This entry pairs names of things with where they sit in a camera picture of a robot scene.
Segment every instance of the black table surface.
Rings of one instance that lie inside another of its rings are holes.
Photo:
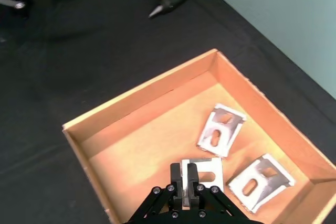
[[[0,222],[108,223],[61,125],[212,48],[336,161],[336,101],[222,0],[0,7]],[[325,223],[336,223],[335,211]]]

